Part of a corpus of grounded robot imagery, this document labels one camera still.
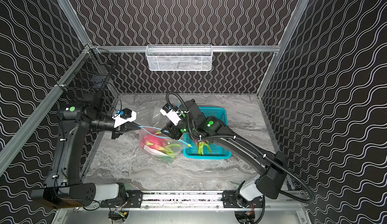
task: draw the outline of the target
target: cable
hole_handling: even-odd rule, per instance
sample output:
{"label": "cable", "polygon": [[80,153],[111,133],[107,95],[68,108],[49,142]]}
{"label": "cable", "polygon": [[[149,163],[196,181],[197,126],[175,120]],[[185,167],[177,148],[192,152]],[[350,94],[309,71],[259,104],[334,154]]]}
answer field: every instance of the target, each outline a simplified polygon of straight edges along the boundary
{"label": "cable", "polygon": [[247,213],[248,215],[251,215],[251,214],[253,214],[254,213],[254,202],[253,201],[251,201],[251,211],[249,212],[249,213]]}
{"label": "cable", "polygon": [[265,196],[263,195],[262,196],[262,212],[261,212],[261,215],[259,216],[259,218],[253,222],[253,224],[257,224],[258,222],[260,222],[262,220],[262,217],[264,217],[264,213],[265,213]]}
{"label": "cable", "polygon": [[[183,99],[181,98],[181,96],[176,93],[176,92],[168,92],[166,94],[166,100],[167,100],[167,103],[169,106],[171,106],[171,102],[169,101],[169,95],[174,95],[176,96],[179,101],[181,102],[181,105],[183,106],[184,108],[184,111],[185,112],[189,112],[185,102],[183,101]],[[273,164],[274,166],[276,166],[277,168],[279,168],[280,170],[282,170],[283,172],[287,173],[290,177],[292,177],[295,181],[297,181],[298,183],[300,183],[300,185],[302,187],[305,188],[305,190],[307,191],[307,193],[309,194],[310,196],[310,199],[302,199],[302,198],[299,198],[297,196],[294,196],[292,194],[289,194],[289,193],[286,193],[284,194],[285,192],[284,191],[280,191],[281,194],[287,196],[287,197],[290,197],[294,200],[297,200],[299,202],[302,202],[302,203],[312,203],[316,200],[316,197],[314,196],[312,190],[300,179],[298,178],[294,173],[292,173],[291,171],[289,171],[288,169],[284,168],[282,165],[280,165],[279,163],[277,163],[276,161],[274,161],[273,159],[271,158],[268,158],[266,157],[266,155],[264,155],[264,153],[262,153],[260,151],[260,149],[255,146],[254,144],[250,143],[249,141],[247,141],[246,139],[242,139],[242,138],[239,138],[239,137],[235,137],[235,136],[231,136],[231,135],[213,135],[213,136],[207,136],[207,137],[201,137],[200,139],[197,138],[195,135],[194,135],[194,132],[192,131],[191,129],[191,122],[190,122],[190,116],[189,114],[186,114],[186,121],[187,121],[187,128],[188,128],[188,133],[191,137],[192,140],[194,141],[197,141],[197,140],[209,140],[209,139],[216,139],[216,138],[233,138],[233,139],[238,139],[240,141],[243,141],[245,142],[246,144],[248,144],[250,147],[252,147],[254,150],[257,151],[257,153],[259,153],[266,161],[268,161],[270,164]]]}

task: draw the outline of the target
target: white wire mesh basket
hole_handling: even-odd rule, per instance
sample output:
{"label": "white wire mesh basket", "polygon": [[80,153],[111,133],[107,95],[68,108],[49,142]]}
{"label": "white wire mesh basket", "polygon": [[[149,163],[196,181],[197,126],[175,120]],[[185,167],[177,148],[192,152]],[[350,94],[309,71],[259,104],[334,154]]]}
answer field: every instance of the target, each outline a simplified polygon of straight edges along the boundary
{"label": "white wire mesh basket", "polygon": [[153,71],[212,69],[212,45],[148,45],[145,56]]}

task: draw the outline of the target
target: gray marble surface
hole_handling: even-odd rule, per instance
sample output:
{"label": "gray marble surface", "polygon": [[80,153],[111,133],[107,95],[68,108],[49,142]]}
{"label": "gray marble surface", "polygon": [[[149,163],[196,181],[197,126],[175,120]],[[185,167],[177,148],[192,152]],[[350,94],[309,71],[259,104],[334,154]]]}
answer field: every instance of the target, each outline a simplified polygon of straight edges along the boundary
{"label": "gray marble surface", "polygon": [[[199,106],[223,107],[231,129],[261,148],[274,152],[255,95],[181,94]],[[137,111],[136,123],[162,128],[167,118],[159,112],[164,94],[121,95],[123,107]],[[181,153],[172,163],[160,161],[139,148],[138,131],[110,139],[106,133],[94,156],[85,183],[123,182],[140,190],[234,190],[256,173],[235,155],[223,160],[197,160]]]}

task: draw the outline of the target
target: teal plastic basket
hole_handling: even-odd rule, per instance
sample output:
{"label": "teal plastic basket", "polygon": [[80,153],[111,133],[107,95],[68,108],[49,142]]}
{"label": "teal plastic basket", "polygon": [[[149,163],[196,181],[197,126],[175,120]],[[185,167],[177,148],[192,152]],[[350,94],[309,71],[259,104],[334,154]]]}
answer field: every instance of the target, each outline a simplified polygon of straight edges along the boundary
{"label": "teal plastic basket", "polygon": [[[227,121],[227,114],[226,110],[220,107],[206,107],[206,106],[199,106],[199,109],[204,113],[206,117],[209,116],[215,116],[216,118],[220,119],[222,122],[224,122],[226,125],[228,125]],[[188,134],[185,135],[184,141],[188,144],[191,144],[192,147],[184,149],[184,155],[187,158],[192,159],[229,159],[231,158],[232,153],[222,148],[221,146],[218,146],[216,144],[210,144],[212,154],[210,154],[207,147],[204,147],[204,155],[199,155],[197,153],[198,147],[196,147],[196,144],[192,139],[188,136]]]}

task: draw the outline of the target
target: wavy line pattern wall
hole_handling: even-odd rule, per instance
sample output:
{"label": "wavy line pattern wall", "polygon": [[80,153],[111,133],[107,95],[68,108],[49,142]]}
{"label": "wavy line pattern wall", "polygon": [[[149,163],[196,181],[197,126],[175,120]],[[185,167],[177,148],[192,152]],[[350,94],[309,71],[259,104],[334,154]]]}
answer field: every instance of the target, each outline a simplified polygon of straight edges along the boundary
{"label": "wavy line pattern wall", "polygon": [[298,0],[70,0],[93,44],[278,45]]}
{"label": "wavy line pattern wall", "polygon": [[386,223],[387,0],[310,0],[263,96],[315,224]]}
{"label": "wavy line pattern wall", "polygon": [[[0,0],[0,149],[44,99],[83,46],[56,0]],[[0,223],[51,223],[55,211],[32,202],[56,144],[54,105],[0,177]]]}
{"label": "wavy line pattern wall", "polygon": [[211,71],[150,71],[145,54],[124,53],[113,80],[120,92],[251,93],[258,91],[271,52],[214,53]]}

